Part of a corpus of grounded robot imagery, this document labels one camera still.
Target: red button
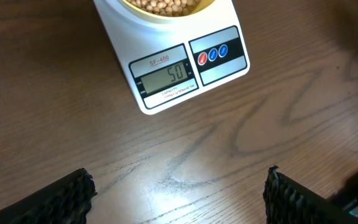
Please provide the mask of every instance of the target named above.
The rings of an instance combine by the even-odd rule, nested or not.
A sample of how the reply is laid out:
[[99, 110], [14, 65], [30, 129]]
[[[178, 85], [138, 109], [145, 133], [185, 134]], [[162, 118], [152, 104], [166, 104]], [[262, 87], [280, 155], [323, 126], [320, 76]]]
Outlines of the red button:
[[203, 52], [198, 56], [198, 64], [199, 65], [205, 65], [206, 61], [208, 59], [208, 55]]

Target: blue button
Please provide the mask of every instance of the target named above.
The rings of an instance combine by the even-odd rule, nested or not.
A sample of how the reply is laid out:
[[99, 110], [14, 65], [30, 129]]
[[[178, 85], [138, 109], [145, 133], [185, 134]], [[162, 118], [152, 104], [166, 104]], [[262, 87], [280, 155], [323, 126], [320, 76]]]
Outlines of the blue button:
[[219, 57], [224, 57], [227, 55], [227, 45], [224, 44], [219, 48]]
[[210, 62], [213, 62], [216, 60], [216, 58], [218, 57], [218, 50], [216, 49], [211, 49], [209, 51], [209, 54], [208, 54], [208, 59]]

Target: digit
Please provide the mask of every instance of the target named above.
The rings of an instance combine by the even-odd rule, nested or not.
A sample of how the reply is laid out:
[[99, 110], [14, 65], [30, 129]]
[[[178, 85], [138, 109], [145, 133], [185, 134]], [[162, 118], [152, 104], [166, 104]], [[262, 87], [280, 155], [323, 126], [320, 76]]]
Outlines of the digit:
[[177, 71], [177, 77], [178, 77], [178, 79], [183, 78], [183, 73], [181, 72], [181, 67], [180, 67], [180, 65], [175, 65], [175, 70]]
[[170, 73], [172, 67], [168, 68], [168, 75], [172, 76], [173, 80], [171, 80], [171, 82], [173, 83], [174, 81], [176, 81], [177, 79], [175, 78], [175, 74]]

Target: digital kitchen scale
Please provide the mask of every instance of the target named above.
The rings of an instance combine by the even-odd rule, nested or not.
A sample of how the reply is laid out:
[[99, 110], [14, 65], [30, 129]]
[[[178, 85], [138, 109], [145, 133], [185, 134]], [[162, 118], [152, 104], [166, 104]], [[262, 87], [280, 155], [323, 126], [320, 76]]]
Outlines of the digital kitchen scale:
[[245, 75], [249, 58], [231, 0], [159, 23], [122, 0], [94, 0], [140, 109], [155, 114]]

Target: wood grain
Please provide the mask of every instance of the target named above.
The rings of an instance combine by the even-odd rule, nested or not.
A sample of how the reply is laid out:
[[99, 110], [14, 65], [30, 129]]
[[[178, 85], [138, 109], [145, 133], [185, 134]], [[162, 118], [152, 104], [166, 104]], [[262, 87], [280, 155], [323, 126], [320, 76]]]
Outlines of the wood grain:
[[339, 190], [358, 170], [358, 35], [341, 25], [358, 17], [234, 4], [249, 74], [147, 116], [91, 0], [0, 0], [0, 209], [80, 167], [99, 192], [89, 223], [265, 223], [274, 164]]

